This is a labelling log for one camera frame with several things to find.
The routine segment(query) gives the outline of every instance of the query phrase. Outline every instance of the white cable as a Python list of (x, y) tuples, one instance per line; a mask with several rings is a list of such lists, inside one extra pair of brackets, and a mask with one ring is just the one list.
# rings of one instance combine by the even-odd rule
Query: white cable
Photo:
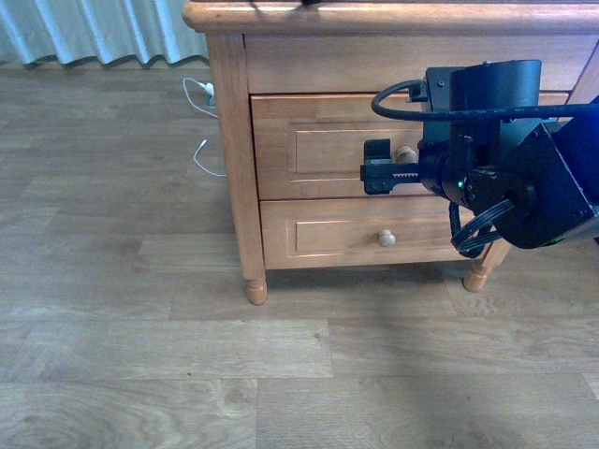
[[(199, 87), (201, 87), (204, 92), (209, 95), (209, 96), (214, 96), (214, 86), (212, 86), (212, 84), (210, 84), (209, 82), (207, 82), (206, 84), (204, 84), (203, 82), (199, 82), (197, 80), (194, 80), (193, 78), (183, 78), (183, 91), (185, 92), (185, 96), (187, 97), (187, 101), (189, 102), (189, 104), (197, 109), (197, 110), (201, 110), (202, 112), (204, 112), (205, 114), (210, 115), (211, 117), (214, 117), (215, 119), (218, 119), (218, 115), (213, 114), (211, 112), (208, 112), (205, 109), (200, 108), (199, 106), (197, 106), (192, 100), (191, 97), (189, 96), (189, 93), (187, 92), (187, 85), (185, 84), (187, 81), (192, 81), (195, 84), (197, 84)], [(207, 139), (204, 139), (202, 141), (202, 143), (199, 144), (199, 147), (197, 147), (196, 152), (194, 153), (194, 162), (197, 164), (198, 167), (200, 167), (202, 170), (204, 170), (206, 173), (208, 173), (209, 175), (213, 175), (213, 176), (217, 176), (218, 178), (226, 178), (226, 174), (220, 174), (220, 173), (214, 173), (213, 171), (208, 170), (206, 167), (204, 167), (197, 159), (197, 155), (199, 154), (199, 152), (201, 151), (202, 148), (204, 148), (204, 145), (206, 145), (206, 143), (208, 142)]]
[(226, 174), (220, 174), (220, 173), (214, 173), (213, 171), (209, 171), (206, 167), (204, 167), (198, 160), (197, 160), (197, 155), (199, 154), (199, 151), (204, 148), (204, 145), (206, 145), (206, 142), (208, 142), (208, 140), (204, 139), (202, 141), (202, 143), (199, 144), (199, 147), (197, 147), (196, 152), (194, 153), (194, 161), (196, 162), (197, 166), (200, 167), (202, 170), (204, 170), (206, 173), (208, 173), (209, 175), (213, 175), (213, 176), (218, 176), (219, 178), (226, 178)]
[(193, 78), (183, 78), (183, 91), (185, 92), (185, 96), (187, 97), (187, 101), (189, 101), (189, 104), (194, 107), (197, 110), (201, 110), (202, 112), (204, 112), (205, 114), (210, 115), (211, 117), (214, 117), (215, 119), (218, 119), (218, 115), (213, 114), (212, 112), (207, 111), (206, 109), (202, 109), (201, 107), (199, 107), (198, 105), (196, 105), (191, 97), (189, 96), (189, 93), (187, 92), (187, 85), (185, 84), (187, 81), (192, 81), (195, 84), (197, 84), (199, 87), (201, 87), (204, 92), (209, 95), (209, 96), (214, 96), (214, 86), (212, 86), (209, 82), (204, 84), (203, 82), (199, 82), (197, 80), (194, 80)]

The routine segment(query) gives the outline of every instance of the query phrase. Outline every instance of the wooden floor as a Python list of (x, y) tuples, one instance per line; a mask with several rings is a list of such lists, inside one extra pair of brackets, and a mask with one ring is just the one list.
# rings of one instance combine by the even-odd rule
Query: wooden floor
[(0, 447), (599, 447), (599, 246), (269, 273), (172, 70), (0, 70)]

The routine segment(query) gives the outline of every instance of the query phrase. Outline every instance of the drawer knob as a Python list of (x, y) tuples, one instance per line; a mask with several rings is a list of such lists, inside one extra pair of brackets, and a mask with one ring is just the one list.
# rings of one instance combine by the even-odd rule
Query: drawer knob
[(418, 155), (410, 147), (403, 145), (391, 152), (391, 160), (393, 164), (416, 164)]
[(391, 231), (385, 229), (378, 233), (378, 244), (384, 248), (393, 246), (395, 244), (395, 236), (391, 234)]

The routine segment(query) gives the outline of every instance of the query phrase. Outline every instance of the drawer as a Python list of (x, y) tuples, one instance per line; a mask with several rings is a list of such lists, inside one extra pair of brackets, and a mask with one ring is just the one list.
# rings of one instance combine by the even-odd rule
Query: drawer
[[(448, 202), (437, 196), (260, 203), (266, 268), (397, 264), (460, 259)], [(464, 222), (472, 218), (466, 210)], [(395, 243), (381, 246), (382, 231)]]
[[(541, 103), (563, 104), (566, 94), (544, 94)], [(379, 117), (372, 94), (255, 95), (252, 97), (258, 192), (262, 200), (361, 197), (364, 141), (390, 138), (391, 148), (417, 152), (422, 124)], [(390, 106), (419, 110), (405, 96)], [(429, 195), (420, 184), (400, 184), (396, 196)]]
[(245, 49), (251, 94), (375, 92), (428, 67), (513, 59), (541, 60), (541, 88), (570, 91), (598, 38), (249, 35)]

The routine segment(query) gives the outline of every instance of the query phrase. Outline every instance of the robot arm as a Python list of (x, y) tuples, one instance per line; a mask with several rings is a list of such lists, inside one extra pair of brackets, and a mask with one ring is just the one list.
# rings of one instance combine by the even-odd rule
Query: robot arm
[[(531, 249), (597, 237), (599, 97), (589, 105), (539, 107), (540, 75), (540, 61), (438, 67), (424, 80), (385, 89), (373, 100), (374, 112), (424, 122), (420, 156), (418, 164), (393, 164), (388, 140), (367, 141), (365, 192), (388, 194), (398, 183), (421, 182), (450, 201), (452, 243), (469, 257), (498, 238)], [(381, 105), (404, 89), (423, 112)], [(556, 117), (573, 119), (547, 120)], [(464, 228), (458, 206), (475, 213)]]

